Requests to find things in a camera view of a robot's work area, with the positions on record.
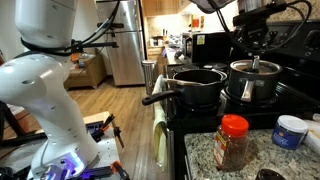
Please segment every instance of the cooking pot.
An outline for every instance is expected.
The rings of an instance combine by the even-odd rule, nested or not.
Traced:
[[[230,64],[228,93],[245,102],[262,102],[274,98],[282,67],[268,61],[260,61],[256,71],[251,71],[252,66],[252,60]]]
[[[177,97],[180,103],[194,107],[218,104],[220,91],[224,87],[227,75],[218,70],[198,69],[179,72],[173,76],[173,79],[199,82],[203,85],[182,85],[177,83],[175,90],[163,91],[148,96],[142,100],[142,104],[149,105],[169,97]]]

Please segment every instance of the bottle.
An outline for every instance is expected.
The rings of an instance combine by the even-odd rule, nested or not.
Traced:
[[[214,159],[224,172],[243,168],[248,147],[247,132],[249,123],[239,115],[227,114],[218,126],[214,143]]]

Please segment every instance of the kitchen towel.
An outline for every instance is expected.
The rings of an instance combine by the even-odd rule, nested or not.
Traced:
[[[154,90],[152,94],[159,93],[162,91],[163,86],[163,76],[160,75],[155,83]],[[154,115],[155,120],[153,122],[153,148],[154,157],[157,164],[164,171],[168,164],[168,154],[167,154],[167,138],[165,135],[166,129],[166,117],[163,108],[159,102],[154,103]]]

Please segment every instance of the stainless steel refrigerator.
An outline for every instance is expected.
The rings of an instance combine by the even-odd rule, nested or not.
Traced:
[[[116,0],[96,0],[98,17],[105,21],[113,9]],[[146,57],[144,34],[139,0],[122,0],[113,23],[123,24],[123,28],[115,28],[118,48],[107,47],[116,86],[144,84],[142,61]],[[105,40],[111,41],[111,34]]]

